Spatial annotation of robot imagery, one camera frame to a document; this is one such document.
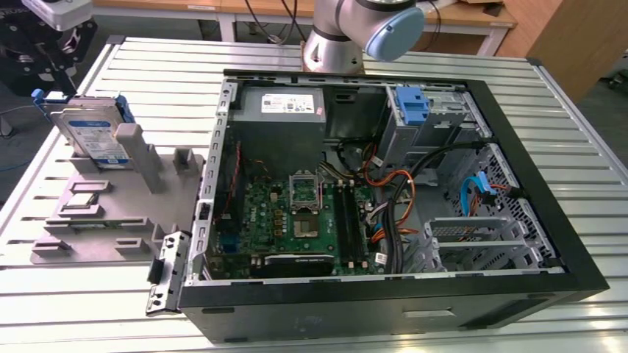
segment open computer tower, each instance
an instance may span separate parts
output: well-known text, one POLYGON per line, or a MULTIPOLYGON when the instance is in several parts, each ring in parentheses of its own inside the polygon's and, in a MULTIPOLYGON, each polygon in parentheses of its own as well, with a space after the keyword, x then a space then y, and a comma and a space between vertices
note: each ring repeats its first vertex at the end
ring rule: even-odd
POLYGON ((494 328, 607 288, 459 79, 226 71, 191 232, 157 264, 147 315, 215 343, 494 328))

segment floor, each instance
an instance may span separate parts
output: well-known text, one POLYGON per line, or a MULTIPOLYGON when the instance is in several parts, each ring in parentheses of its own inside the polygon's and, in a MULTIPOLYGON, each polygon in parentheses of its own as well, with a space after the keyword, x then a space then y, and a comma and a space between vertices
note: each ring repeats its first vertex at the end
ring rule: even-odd
MULTIPOLYGON (((219 30, 217 24, 211 21, 202 21, 201 23, 175 19, 154 21, 150 18, 113 16, 95 16, 94 20, 98 23, 98 32, 91 41, 85 61, 79 65, 73 78, 74 82, 79 82, 82 79, 109 35, 219 40, 219 30)), ((263 30, 269 34, 282 36, 287 32, 287 26, 270 24, 263 27, 263 30)), ((241 41, 266 42, 261 33, 251 33, 247 25, 239 24, 237 26, 237 36, 241 41)), ((293 30, 286 44, 297 44, 298 39, 298 33, 293 30)), ((0 136, 0 206, 9 197, 10 190, 19 180, 27 162, 33 158, 51 127, 51 124, 46 122, 38 111, 30 107, 30 104, 31 100, 27 97, 14 96, 5 86, 0 85, 0 111, 27 106, 3 115, 15 132, 10 138, 1 138, 0 136)), ((617 154, 618 159, 623 164, 628 164, 628 93, 609 90, 605 83, 598 82, 577 106, 617 154)))

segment aluminum table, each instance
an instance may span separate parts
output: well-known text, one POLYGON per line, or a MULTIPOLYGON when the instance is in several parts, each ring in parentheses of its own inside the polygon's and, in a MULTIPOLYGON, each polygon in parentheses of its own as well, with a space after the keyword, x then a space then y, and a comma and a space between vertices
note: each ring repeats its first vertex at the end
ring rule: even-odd
MULTIPOLYGON (((123 94, 159 153, 205 153, 222 69, 299 69, 298 47, 125 38, 102 49, 79 92, 123 94)), ((145 263, 45 266, 31 242, 73 172, 53 129, 0 211, 0 351, 294 350, 619 352, 628 347, 628 173, 542 67, 523 59, 365 57, 367 74, 485 80, 610 290, 501 329, 213 347, 182 315, 146 318, 145 263)))

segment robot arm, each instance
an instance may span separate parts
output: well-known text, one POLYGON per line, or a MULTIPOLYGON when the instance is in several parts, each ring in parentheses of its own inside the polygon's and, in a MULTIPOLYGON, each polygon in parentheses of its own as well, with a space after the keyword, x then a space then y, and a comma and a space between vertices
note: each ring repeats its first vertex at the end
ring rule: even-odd
POLYGON ((75 94, 70 76, 97 29, 90 0, 2 0, 0 4, 1 80, 26 96, 54 81, 65 96, 75 94), (69 38, 58 44, 63 31, 69 38))
POLYGON ((23 6, 55 31, 63 32, 90 19, 90 0, 21 0, 23 6))
POLYGON ((302 50, 306 69, 355 73, 362 69, 362 49, 375 60, 394 60, 415 44, 423 22, 415 0, 317 1, 302 50))

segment green motherboard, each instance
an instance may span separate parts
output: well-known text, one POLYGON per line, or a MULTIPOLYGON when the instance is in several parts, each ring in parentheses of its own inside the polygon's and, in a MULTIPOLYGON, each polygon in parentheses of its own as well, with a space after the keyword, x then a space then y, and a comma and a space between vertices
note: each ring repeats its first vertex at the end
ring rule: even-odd
MULTIPOLYGON (((263 254, 326 254, 334 257, 331 275, 375 274, 379 266, 374 263, 374 254, 366 250, 363 226, 359 225, 362 249, 366 261, 362 263, 339 262, 335 216, 333 209, 334 185, 298 184, 291 198, 297 201, 311 200, 318 194, 319 209, 314 213, 290 211, 287 182, 253 182, 246 185, 243 197, 243 226, 237 235, 221 234, 225 248, 222 271, 225 278, 246 279, 250 256, 263 254)), ((358 212, 370 202, 367 187, 351 188, 358 212)))

